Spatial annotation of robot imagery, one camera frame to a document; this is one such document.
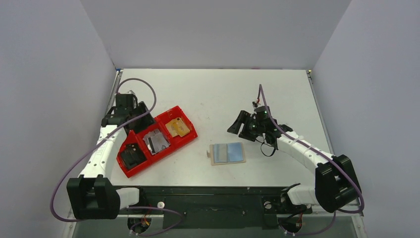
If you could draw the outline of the silver striped card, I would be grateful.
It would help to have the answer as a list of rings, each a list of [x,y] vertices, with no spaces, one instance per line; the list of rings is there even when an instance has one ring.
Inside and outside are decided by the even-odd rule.
[[[152,155],[160,153],[170,147],[169,141],[159,129],[147,133],[143,137],[143,141]]]

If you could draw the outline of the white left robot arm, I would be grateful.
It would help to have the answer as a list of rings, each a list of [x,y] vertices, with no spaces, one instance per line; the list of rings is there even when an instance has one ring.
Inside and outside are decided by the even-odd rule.
[[[152,125],[153,117],[133,92],[116,94],[115,106],[101,121],[97,148],[77,178],[70,178],[66,189],[76,220],[115,219],[129,207],[135,213],[147,209],[148,200],[136,187],[122,188],[109,180],[119,150],[129,132]]]

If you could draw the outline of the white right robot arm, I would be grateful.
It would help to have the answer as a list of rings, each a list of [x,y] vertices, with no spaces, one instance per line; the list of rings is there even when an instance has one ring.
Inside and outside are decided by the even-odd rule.
[[[333,213],[343,211],[344,206],[362,197],[354,167],[347,156],[336,156],[314,147],[291,127],[271,119],[269,108],[257,107],[252,114],[241,110],[227,132],[252,142],[262,137],[274,151],[288,154],[313,173],[313,186],[297,183],[280,197],[279,205],[286,212],[299,205],[319,205]]]

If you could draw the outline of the gold card in tray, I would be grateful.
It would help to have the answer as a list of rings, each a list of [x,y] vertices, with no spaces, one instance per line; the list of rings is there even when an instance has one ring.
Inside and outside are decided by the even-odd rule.
[[[190,132],[186,123],[182,118],[175,118],[165,124],[166,129],[169,131],[172,137],[180,136],[183,137]]]

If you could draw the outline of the red plastic tray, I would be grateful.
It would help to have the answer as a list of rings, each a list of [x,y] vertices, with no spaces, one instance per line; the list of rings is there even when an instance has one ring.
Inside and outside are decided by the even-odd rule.
[[[198,137],[192,122],[179,106],[155,117],[155,123],[135,133],[131,130],[117,154],[127,178],[173,154]]]

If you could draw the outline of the black item in tray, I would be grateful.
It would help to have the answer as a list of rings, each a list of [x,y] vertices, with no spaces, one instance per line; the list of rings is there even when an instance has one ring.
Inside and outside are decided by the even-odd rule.
[[[147,158],[137,143],[127,144],[125,149],[120,152],[123,166],[127,170],[144,163]]]

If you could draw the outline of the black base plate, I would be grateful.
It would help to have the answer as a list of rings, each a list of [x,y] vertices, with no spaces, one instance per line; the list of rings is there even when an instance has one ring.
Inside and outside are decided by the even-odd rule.
[[[162,211],[163,227],[178,229],[276,229],[278,221],[297,213],[311,214],[306,205],[286,201],[285,187],[141,186],[140,201],[132,209]]]

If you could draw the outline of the aluminium frame rail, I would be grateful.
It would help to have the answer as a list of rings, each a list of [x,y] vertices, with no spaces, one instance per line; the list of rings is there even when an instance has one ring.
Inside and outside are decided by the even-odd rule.
[[[68,215],[68,219],[75,219],[75,220],[114,220],[116,218],[151,218],[151,217],[159,217],[163,216],[162,211],[149,211],[147,209],[132,209],[132,207],[124,207],[123,209],[119,209],[118,212],[115,211],[105,211],[105,210],[86,210],[86,211],[79,211],[77,213],[73,213],[70,211]]]

